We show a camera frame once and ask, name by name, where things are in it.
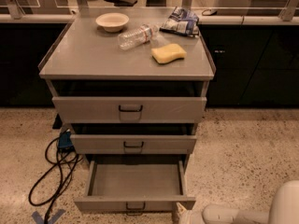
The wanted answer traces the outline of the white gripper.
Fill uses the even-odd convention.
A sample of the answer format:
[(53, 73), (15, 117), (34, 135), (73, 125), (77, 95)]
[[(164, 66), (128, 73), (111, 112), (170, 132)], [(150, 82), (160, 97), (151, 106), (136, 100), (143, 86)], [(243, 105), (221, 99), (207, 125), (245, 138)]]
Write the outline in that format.
[(174, 205), (172, 219), (173, 224), (206, 224), (201, 212), (187, 210), (181, 203)]

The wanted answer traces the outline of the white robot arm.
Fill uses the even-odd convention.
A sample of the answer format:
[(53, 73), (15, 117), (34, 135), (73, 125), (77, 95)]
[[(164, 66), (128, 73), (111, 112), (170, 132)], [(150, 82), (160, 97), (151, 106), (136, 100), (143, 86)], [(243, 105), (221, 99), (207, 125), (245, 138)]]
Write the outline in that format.
[(268, 212), (241, 210), (217, 204), (202, 212), (176, 203), (178, 224), (299, 224), (299, 181), (284, 183), (276, 191)]

